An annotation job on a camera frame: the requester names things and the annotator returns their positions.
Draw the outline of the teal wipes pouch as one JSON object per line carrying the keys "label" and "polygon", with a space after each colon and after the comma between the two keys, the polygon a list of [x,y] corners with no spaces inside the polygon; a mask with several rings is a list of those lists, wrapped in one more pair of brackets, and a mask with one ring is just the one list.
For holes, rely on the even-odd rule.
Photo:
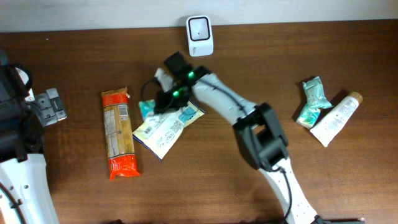
{"label": "teal wipes pouch", "polygon": [[312,80],[303,82],[302,84],[307,97],[307,105],[310,109],[328,109],[332,107],[332,104],[325,96],[320,77],[315,77]]}

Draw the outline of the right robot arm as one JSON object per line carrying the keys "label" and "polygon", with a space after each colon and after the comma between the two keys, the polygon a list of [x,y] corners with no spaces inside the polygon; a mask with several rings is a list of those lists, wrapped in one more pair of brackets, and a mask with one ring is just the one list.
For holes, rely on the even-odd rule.
{"label": "right robot arm", "polygon": [[226,86],[218,76],[200,65],[194,67],[176,52],[164,61],[168,73],[156,80],[156,113],[176,111],[194,96],[215,110],[231,125],[239,152],[267,180],[284,217],[282,223],[324,223],[310,205],[293,172],[289,142],[276,112],[267,104],[257,105]]}

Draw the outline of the small teal tissue pack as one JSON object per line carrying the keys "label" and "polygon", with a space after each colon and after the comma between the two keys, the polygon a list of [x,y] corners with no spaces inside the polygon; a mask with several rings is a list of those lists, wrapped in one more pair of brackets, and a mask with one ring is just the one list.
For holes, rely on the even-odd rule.
{"label": "small teal tissue pack", "polygon": [[155,100],[147,100],[139,102],[139,109],[143,121],[155,115],[154,108],[155,108]]}
{"label": "small teal tissue pack", "polygon": [[296,123],[307,129],[310,129],[315,125],[320,115],[320,112],[321,109],[319,108],[311,109],[309,105],[306,104],[303,107],[302,111],[300,112],[298,118],[296,119]]}

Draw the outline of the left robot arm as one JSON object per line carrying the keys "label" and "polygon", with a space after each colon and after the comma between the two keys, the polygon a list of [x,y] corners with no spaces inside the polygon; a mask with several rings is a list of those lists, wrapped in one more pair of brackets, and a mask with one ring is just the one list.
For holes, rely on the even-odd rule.
{"label": "left robot arm", "polygon": [[1,213],[6,223],[58,223],[47,182],[46,126],[67,118],[57,89],[35,95],[23,65],[1,52]]}

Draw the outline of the white lotion tube gold cap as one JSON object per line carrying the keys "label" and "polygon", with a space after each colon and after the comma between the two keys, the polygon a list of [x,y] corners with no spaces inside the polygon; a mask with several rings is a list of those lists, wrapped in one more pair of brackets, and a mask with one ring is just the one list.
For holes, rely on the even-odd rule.
{"label": "white lotion tube gold cap", "polygon": [[314,125],[310,129],[310,132],[324,147],[327,147],[333,138],[343,129],[362,102],[363,96],[360,93],[351,92]]}

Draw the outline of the cream wet wipes pack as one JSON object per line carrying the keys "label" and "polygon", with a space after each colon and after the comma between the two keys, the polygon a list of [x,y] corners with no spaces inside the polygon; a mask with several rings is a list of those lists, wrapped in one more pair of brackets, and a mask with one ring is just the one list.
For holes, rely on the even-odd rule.
{"label": "cream wet wipes pack", "polygon": [[184,128],[204,114],[205,112],[190,100],[187,106],[179,110],[147,118],[132,132],[132,136],[162,160],[181,136]]}

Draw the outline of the orange spaghetti package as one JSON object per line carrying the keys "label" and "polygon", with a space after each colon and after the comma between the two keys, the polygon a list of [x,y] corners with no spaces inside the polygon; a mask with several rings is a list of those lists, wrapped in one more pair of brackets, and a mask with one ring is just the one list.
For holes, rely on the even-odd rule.
{"label": "orange spaghetti package", "polygon": [[101,98],[109,179],[112,181],[116,176],[139,176],[127,88],[104,91],[101,93]]}

